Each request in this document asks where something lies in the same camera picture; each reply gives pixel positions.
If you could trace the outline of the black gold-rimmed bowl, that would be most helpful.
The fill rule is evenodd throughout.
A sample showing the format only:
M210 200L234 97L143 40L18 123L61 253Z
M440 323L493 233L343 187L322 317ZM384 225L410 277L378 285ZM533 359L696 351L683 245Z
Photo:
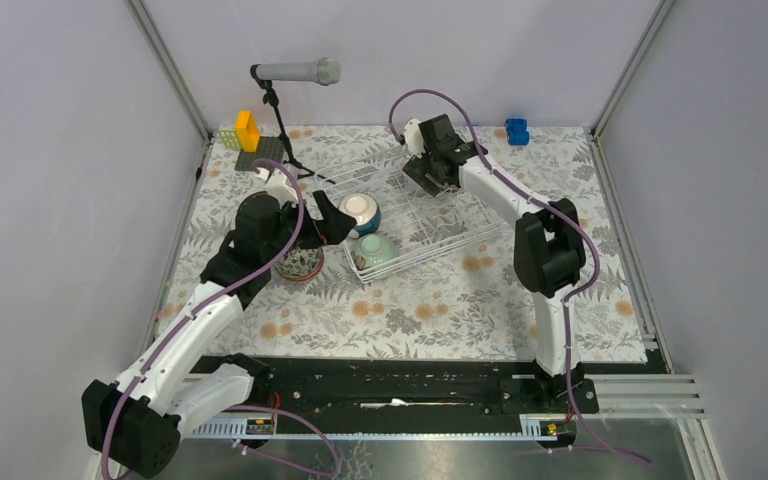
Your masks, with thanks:
M457 184L451 184L448 182L440 183L433 181L433 184L435 192L432 194L432 196L435 198L440 197L441 195L456 194L461 190L461 187Z

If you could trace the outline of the mint green bowl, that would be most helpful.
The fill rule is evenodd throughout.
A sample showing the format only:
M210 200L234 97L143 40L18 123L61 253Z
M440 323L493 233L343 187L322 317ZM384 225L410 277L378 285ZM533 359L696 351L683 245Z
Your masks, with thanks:
M352 247L352 259L359 271L381 267L398 256L399 249L395 243L378 233L360 237Z

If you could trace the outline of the dark teal floral bowl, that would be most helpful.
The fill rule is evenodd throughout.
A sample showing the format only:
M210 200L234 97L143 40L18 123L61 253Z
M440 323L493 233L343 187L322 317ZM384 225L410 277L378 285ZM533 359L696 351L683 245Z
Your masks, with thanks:
M240 207L243 208L244 206L248 206L248 205L257 205L262 203L265 200L269 200L270 198L271 196L267 192L258 191L245 197L244 200L241 202Z

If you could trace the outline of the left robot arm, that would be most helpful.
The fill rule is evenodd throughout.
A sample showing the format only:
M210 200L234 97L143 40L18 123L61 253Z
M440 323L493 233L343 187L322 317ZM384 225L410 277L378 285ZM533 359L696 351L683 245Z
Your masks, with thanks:
M290 250L335 245L349 236L356 220L321 190L314 200L318 219L305 204L264 191L241 202L233 229L170 327L114 381L95 380L83 392L90 448L131 474L153 478L202 424L232 406L256 411L274 399L269 367L244 354L227 357L190 386L184 381L212 339L242 317Z

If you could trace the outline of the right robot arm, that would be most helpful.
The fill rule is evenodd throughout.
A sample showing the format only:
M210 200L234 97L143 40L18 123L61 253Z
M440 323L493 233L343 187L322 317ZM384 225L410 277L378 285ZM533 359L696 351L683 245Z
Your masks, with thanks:
M532 295L539 333L533 396L543 410L561 410L573 398L579 365L570 295L586 253L576 207L528 190L478 142L458 135L447 115L409 120L400 141L410 154L404 173L429 195L463 190L513 228L513 268Z

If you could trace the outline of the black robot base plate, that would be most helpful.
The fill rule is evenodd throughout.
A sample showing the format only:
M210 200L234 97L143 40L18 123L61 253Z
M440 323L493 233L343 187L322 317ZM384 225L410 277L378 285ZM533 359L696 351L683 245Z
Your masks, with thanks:
M261 357L250 403L328 435L508 434L523 416L564 421L600 407L592 380L549 377L535 362Z

